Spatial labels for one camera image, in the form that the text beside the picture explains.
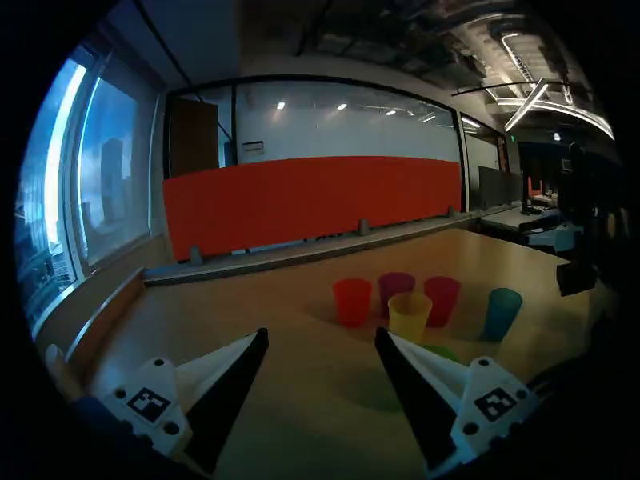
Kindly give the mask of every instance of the plastic cup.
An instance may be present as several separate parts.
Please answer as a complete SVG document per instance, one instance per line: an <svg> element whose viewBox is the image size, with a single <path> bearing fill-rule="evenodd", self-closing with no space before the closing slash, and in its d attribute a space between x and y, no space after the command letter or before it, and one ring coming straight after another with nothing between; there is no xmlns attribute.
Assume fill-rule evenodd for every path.
<svg viewBox="0 0 640 480"><path fill-rule="evenodd" d="M389 299L396 294L413 291L415 278L404 272L389 272L378 279L380 289L380 311L385 318L389 317Z"/></svg>
<svg viewBox="0 0 640 480"><path fill-rule="evenodd" d="M389 299L389 330L410 342L420 343L430 311L431 300L426 295L396 294Z"/></svg>
<svg viewBox="0 0 640 480"><path fill-rule="evenodd" d="M371 282L363 278L344 278L334 283L334 300L338 319L349 328L361 326L369 316Z"/></svg>
<svg viewBox="0 0 640 480"><path fill-rule="evenodd" d="M489 295L486 309L485 329L482 338L490 342L500 342L511 328L522 306L522 297L508 288L497 288Z"/></svg>
<svg viewBox="0 0 640 480"><path fill-rule="evenodd" d="M446 325L458 300L460 282L451 277L432 277L425 281L424 291L434 303L427 326Z"/></svg>

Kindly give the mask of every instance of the purple cup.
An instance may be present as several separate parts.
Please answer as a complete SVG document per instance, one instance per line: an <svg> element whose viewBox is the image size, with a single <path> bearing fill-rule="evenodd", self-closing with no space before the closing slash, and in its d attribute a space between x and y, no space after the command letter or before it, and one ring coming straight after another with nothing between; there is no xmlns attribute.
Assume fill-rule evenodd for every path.
<svg viewBox="0 0 640 480"><path fill-rule="evenodd" d="M378 279L380 289L380 311L384 318L389 318L389 299L396 294L413 291L415 278L404 272L389 272Z"/></svg>

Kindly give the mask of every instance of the orange cup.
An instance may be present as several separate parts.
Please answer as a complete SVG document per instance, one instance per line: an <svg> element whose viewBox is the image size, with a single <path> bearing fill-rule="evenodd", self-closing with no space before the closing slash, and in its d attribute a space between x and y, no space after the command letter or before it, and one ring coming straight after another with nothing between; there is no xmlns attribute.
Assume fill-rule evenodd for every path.
<svg viewBox="0 0 640 480"><path fill-rule="evenodd" d="M369 316L371 282L363 278L344 278L334 283L334 300L340 322L349 328L361 326Z"/></svg>

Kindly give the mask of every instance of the orange partition wall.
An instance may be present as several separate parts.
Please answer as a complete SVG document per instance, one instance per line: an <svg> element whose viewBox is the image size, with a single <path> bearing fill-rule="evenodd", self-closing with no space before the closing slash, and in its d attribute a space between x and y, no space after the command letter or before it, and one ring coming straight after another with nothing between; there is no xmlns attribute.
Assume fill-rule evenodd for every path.
<svg viewBox="0 0 640 480"><path fill-rule="evenodd" d="M460 210L457 162L399 157L292 158L164 181L176 260Z"/></svg>

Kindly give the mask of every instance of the table surface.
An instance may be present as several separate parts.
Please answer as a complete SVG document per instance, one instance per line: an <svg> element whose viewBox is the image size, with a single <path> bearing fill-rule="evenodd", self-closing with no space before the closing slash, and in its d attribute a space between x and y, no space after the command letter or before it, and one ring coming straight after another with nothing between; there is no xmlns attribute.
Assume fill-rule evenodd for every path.
<svg viewBox="0 0 640 480"><path fill-rule="evenodd" d="M521 223L532 222L538 218L537 215L524 215L521 210L522 208L519 206L496 214L485 215L480 218L480 221L501 226L506 230L517 231Z"/></svg>
<svg viewBox="0 0 640 480"><path fill-rule="evenodd" d="M132 305L98 361L90 391L115 388L160 356L188 362L256 330L270 347L218 460L216 478L424 478L423 460L374 348L376 279L399 270L417 288L434 275L462 283L450 324L422 343L461 362L489 355L521 380L586 347L588 293L561 298L560 258L464 230L436 234L257 274L159 286ZM331 286L359 276L374 284L367 324L337 323ZM489 292L524 303L501 343L478 340Z"/></svg>

